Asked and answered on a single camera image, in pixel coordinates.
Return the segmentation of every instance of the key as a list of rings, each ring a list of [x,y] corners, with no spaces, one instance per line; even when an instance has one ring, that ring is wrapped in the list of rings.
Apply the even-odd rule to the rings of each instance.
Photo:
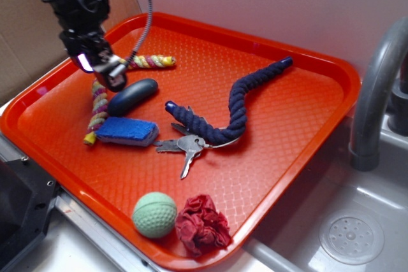
[[[156,152],[183,152],[177,145],[178,140],[155,141]]]
[[[195,157],[203,150],[200,145],[204,142],[204,139],[195,135],[187,135],[181,137],[177,141],[177,145],[186,153],[186,159],[183,170],[181,171],[180,178],[183,179],[189,174],[190,164]]]
[[[171,123],[171,126],[176,129],[178,132],[184,135],[193,135],[184,125],[176,124],[174,122]]]

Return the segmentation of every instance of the green ball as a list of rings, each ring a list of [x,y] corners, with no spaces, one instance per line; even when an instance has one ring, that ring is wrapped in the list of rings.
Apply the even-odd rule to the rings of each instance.
[[[162,192],[150,192],[139,199],[132,220],[140,234],[162,238],[174,227],[177,207],[174,200]]]

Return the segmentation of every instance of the orange tray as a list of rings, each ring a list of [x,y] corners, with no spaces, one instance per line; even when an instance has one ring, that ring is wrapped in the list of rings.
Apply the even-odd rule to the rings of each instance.
[[[126,57],[146,15],[125,20],[107,38]],[[173,69],[133,70],[129,83],[153,78],[159,91],[126,117],[156,122],[159,140],[180,137],[165,102],[191,106],[214,127],[230,119],[234,81],[271,62],[292,56],[294,65],[249,92],[247,129],[229,147],[205,150],[180,180],[183,154],[82,140],[91,117],[94,79],[71,61],[62,63],[21,93],[0,121],[2,132],[94,213],[156,264],[170,270],[209,267],[231,255],[250,235],[354,104],[360,89],[346,62],[297,47],[155,13],[139,54],[172,55]],[[197,259],[189,257],[175,231],[160,240],[135,230],[131,214],[144,194],[171,196],[178,210],[186,199],[210,194],[225,214],[233,241]]]

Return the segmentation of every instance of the sink faucet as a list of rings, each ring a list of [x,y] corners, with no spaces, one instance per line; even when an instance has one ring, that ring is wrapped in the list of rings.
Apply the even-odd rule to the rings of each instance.
[[[379,138],[386,109],[390,113],[388,127],[408,136],[407,53],[408,17],[404,17],[382,37],[361,86],[349,144],[351,165],[357,170],[370,171],[378,166]]]

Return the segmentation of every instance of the blue sponge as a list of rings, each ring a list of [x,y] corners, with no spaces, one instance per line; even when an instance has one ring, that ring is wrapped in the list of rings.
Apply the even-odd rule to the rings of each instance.
[[[159,134],[159,128],[149,121],[109,117],[95,133],[104,143],[147,147]]]

